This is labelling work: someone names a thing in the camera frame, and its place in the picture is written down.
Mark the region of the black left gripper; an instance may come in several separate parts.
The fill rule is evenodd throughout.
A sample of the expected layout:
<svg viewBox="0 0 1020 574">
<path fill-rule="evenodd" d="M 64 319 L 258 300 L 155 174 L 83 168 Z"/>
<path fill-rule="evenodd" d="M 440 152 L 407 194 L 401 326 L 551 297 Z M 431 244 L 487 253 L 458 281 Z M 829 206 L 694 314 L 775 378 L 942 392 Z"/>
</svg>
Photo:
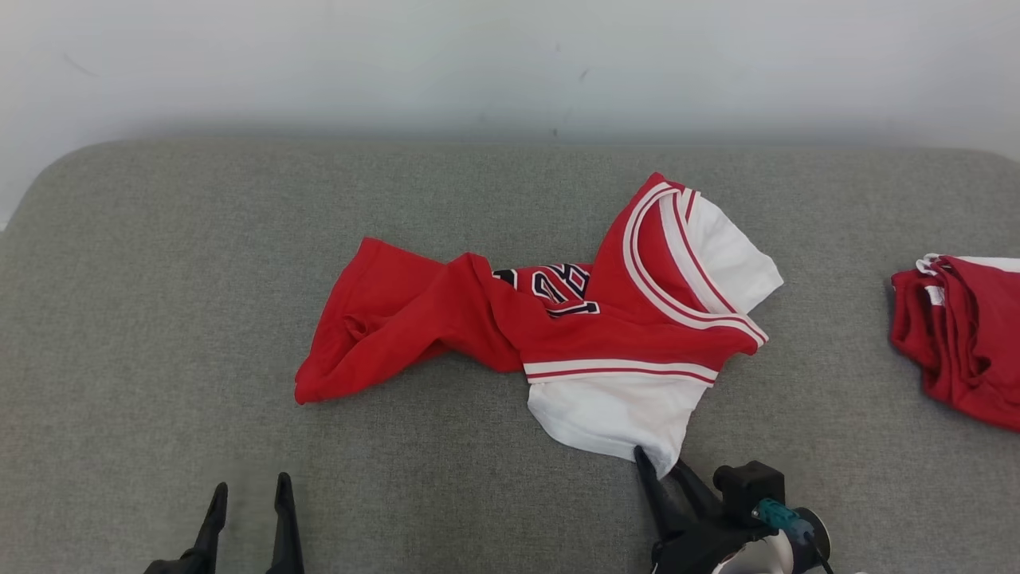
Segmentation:
<svg viewBox="0 0 1020 574">
<path fill-rule="evenodd" d="M 228 493 L 225 482 L 216 486 L 193 547 L 174 560 L 153 560 L 143 574 L 214 573 L 218 563 L 219 535 L 226 526 Z M 266 573 L 306 573 L 294 487 L 291 476 L 285 472 L 277 477 L 274 509 L 277 514 L 276 536 Z"/>
</svg>

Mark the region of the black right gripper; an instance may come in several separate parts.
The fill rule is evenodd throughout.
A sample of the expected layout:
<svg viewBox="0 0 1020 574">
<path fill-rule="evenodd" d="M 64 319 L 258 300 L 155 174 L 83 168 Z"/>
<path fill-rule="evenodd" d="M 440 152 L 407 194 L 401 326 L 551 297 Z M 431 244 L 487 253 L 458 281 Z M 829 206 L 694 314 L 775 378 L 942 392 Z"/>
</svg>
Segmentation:
<svg viewBox="0 0 1020 574">
<path fill-rule="evenodd" d="M 641 446 L 634 447 L 634 462 L 659 536 L 652 547 L 653 573 L 712 573 L 760 538 L 759 521 L 720 518 L 721 501 L 684 461 L 677 460 L 669 476 L 684 494 L 691 520 L 667 494 Z"/>
</svg>

